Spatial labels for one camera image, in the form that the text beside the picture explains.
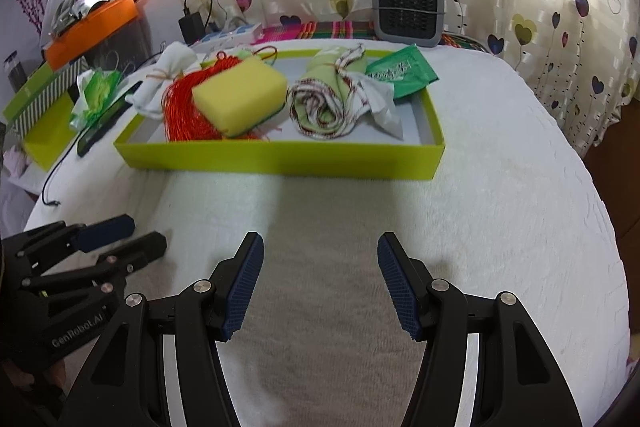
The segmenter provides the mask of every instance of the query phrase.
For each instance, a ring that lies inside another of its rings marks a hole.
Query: white tablecloth
[[[430,182],[135,171],[111,144],[127,113],[85,158],[65,160],[48,189],[62,206],[38,202],[28,228],[126,212],[136,233],[166,234],[165,258],[129,278],[127,293],[149,299],[208,277],[247,231],[261,233],[264,267],[244,327],[220,346],[243,426],[400,425],[422,346],[401,330],[376,265],[379,235],[395,231],[434,277],[465,293],[521,299],[589,427],[622,387],[629,340],[625,275],[604,204],[508,64],[442,46],[425,56],[440,76],[429,91],[446,140]],[[86,351],[69,360],[72,377]],[[477,351],[471,337],[459,425],[471,415]]]

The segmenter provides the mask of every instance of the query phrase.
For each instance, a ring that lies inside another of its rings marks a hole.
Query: metal screw
[[[513,293],[505,292],[500,295],[500,300],[504,302],[507,306],[513,306],[518,300]]]
[[[436,290],[436,292],[446,292],[449,289],[449,283],[444,279],[434,279],[431,287]]]
[[[139,293],[132,293],[125,299],[125,302],[127,303],[127,306],[131,306],[133,308],[133,306],[137,306],[142,302],[142,295]]]
[[[198,293],[208,292],[211,289],[211,283],[206,279],[198,281],[193,285],[193,289]]]

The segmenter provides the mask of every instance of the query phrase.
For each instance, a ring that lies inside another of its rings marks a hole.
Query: yellow sponge
[[[284,105],[287,79],[257,57],[249,57],[191,89],[193,102],[226,137],[248,131]]]

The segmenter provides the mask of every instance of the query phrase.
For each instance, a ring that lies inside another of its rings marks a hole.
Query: space heater
[[[444,0],[372,0],[373,24],[379,39],[437,46],[444,24]]]

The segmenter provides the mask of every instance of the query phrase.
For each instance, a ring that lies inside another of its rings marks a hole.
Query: orange box
[[[52,70],[59,70],[137,19],[138,15],[138,8],[133,0],[112,0],[103,4],[53,41],[44,52],[47,62]]]

